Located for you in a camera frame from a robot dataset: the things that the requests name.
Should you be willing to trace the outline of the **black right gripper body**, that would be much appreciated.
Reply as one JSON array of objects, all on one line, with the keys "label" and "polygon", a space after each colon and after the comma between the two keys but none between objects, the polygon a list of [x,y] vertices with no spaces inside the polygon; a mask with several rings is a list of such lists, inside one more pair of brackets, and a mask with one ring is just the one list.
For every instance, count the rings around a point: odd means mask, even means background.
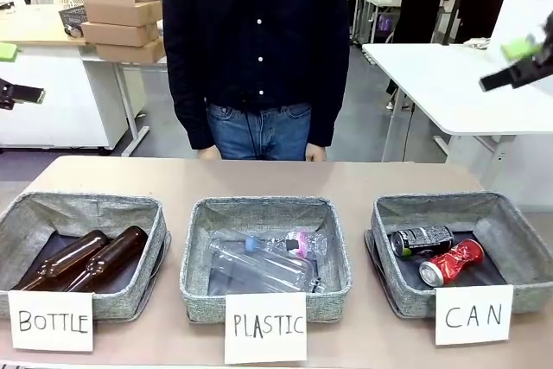
[{"label": "black right gripper body", "polygon": [[553,14],[550,13],[546,18],[544,24],[541,26],[539,32],[539,52],[537,56],[539,58],[551,58],[552,57],[552,28],[553,28]]}]

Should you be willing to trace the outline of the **person's left hand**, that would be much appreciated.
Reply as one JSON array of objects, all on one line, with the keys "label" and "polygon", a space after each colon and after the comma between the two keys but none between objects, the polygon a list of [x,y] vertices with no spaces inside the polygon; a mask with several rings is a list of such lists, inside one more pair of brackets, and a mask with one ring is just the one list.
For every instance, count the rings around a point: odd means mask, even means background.
[{"label": "person's left hand", "polygon": [[327,160],[326,148],[308,143],[305,149],[305,160],[307,162],[325,162]]}]

